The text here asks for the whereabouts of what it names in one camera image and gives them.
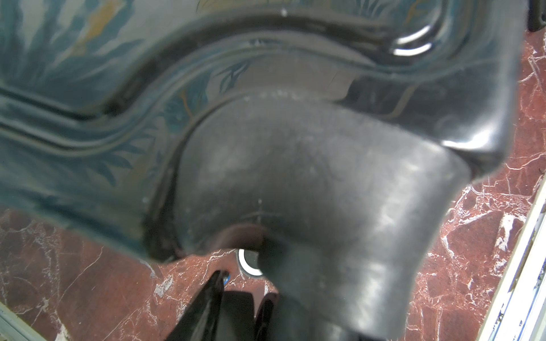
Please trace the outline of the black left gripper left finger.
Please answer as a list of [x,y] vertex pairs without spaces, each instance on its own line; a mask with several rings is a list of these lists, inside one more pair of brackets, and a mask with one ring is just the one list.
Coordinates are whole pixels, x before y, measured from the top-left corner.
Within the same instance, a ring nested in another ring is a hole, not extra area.
[[229,273],[224,270],[212,274],[166,337],[167,341],[216,339],[225,280],[228,277]]

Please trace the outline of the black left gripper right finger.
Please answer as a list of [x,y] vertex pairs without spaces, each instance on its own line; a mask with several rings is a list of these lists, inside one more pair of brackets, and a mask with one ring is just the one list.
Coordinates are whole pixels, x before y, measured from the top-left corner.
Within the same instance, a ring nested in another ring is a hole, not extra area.
[[266,294],[262,299],[254,323],[254,338],[256,341],[266,340],[267,330],[278,299],[279,295],[273,292]]

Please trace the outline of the silver space-print hard suitcase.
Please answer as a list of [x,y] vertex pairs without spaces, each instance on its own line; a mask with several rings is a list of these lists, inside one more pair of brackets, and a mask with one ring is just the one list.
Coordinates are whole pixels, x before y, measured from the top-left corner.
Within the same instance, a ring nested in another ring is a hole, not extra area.
[[[266,340],[389,340],[513,139],[544,1],[3,1],[1,204],[134,257],[258,253]],[[224,290],[216,340],[254,338]]]

